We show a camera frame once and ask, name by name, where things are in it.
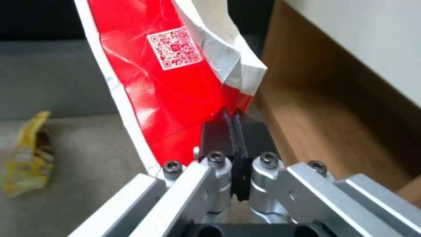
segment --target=metal pivot joint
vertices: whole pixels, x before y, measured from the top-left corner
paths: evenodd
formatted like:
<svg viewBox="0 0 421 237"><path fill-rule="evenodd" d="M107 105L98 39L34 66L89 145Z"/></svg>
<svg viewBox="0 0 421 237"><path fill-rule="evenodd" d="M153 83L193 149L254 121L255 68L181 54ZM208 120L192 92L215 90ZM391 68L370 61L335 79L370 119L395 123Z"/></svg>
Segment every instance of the metal pivot joint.
<svg viewBox="0 0 421 237"><path fill-rule="evenodd" d="M211 168L221 168L225 165L225 155L220 151L209 152L207 159Z"/></svg>
<svg viewBox="0 0 421 237"><path fill-rule="evenodd" d="M317 173L321 174L323 177L326 177L328 173L327 166L320 161L309 161L307 164Z"/></svg>
<svg viewBox="0 0 421 237"><path fill-rule="evenodd" d="M263 152L260 155L260 164L267 169L274 169L278 167L279 157L273 152Z"/></svg>
<svg viewBox="0 0 421 237"><path fill-rule="evenodd" d="M177 179L183 172L183 167L178 161L168 161L163 166L164 177L170 180Z"/></svg>

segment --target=white wall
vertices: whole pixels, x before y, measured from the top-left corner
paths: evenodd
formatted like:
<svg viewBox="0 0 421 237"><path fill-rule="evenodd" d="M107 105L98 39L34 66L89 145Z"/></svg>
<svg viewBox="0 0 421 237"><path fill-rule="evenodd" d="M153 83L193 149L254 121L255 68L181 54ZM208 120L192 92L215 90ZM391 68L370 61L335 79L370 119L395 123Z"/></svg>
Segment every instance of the white wall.
<svg viewBox="0 0 421 237"><path fill-rule="evenodd" d="M421 107L421 1L285 2Z"/></svg>

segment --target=crumpled packaging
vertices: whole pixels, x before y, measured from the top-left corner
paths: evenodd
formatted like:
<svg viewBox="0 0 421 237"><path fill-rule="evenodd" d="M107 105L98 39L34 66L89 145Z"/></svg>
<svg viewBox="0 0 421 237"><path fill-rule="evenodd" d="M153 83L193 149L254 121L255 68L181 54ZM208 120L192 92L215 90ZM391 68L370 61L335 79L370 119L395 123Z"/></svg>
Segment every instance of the crumpled packaging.
<svg viewBox="0 0 421 237"><path fill-rule="evenodd" d="M6 163L3 189L14 197L33 189L44 188L53 170L53 152L43 125L50 112L42 111L20 130Z"/></svg>

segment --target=hole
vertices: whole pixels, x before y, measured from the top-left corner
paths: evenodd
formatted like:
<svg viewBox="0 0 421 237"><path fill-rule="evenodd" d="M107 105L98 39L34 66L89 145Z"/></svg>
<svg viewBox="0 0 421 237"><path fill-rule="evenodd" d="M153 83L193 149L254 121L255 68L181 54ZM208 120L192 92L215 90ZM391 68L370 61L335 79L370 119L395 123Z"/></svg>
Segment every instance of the hole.
<svg viewBox="0 0 421 237"><path fill-rule="evenodd" d="M312 163L312 167L318 170L322 170L323 169L323 164L319 163L319 162L315 162Z"/></svg>
<svg viewBox="0 0 421 237"><path fill-rule="evenodd" d="M270 152L266 152L266 153L264 154L264 157L265 157L266 159L270 159L270 160L275 159L275 155L274 155L273 153L270 153Z"/></svg>
<svg viewBox="0 0 421 237"><path fill-rule="evenodd" d="M213 158L221 158L222 157L221 153L217 153L217 152L212 153L210 156L212 156Z"/></svg>
<svg viewBox="0 0 421 237"><path fill-rule="evenodd" d="M167 163L167 167L170 168L170 169L173 169L173 168L177 167L177 165L178 165L177 162L174 162L174 161L171 161L171 162Z"/></svg>
<svg viewBox="0 0 421 237"><path fill-rule="evenodd" d="M297 226L294 230L294 237L319 237L319 234L308 226Z"/></svg>
<svg viewBox="0 0 421 237"><path fill-rule="evenodd" d="M295 203L297 203L297 196L294 193L294 191L290 190L288 193L290 195L291 200L293 200Z"/></svg>
<svg viewBox="0 0 421 237"><path fill-rule="evenodd" d="M222 231L215 226L205 226L199 230L197 237L222 237Z"/></svg>

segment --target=red package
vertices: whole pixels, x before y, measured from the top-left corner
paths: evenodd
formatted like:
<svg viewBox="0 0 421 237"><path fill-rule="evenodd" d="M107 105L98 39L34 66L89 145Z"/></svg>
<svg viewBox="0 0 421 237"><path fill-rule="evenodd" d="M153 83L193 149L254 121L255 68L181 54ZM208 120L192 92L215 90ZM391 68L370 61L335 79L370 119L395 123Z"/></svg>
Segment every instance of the red package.
<svg viewBox="0 0 421 237"><path fill-rule="evenodd" d="M245 111L266 72L226 0L75 0L123 123L151 175L188 165L203 122Z"/></svg>

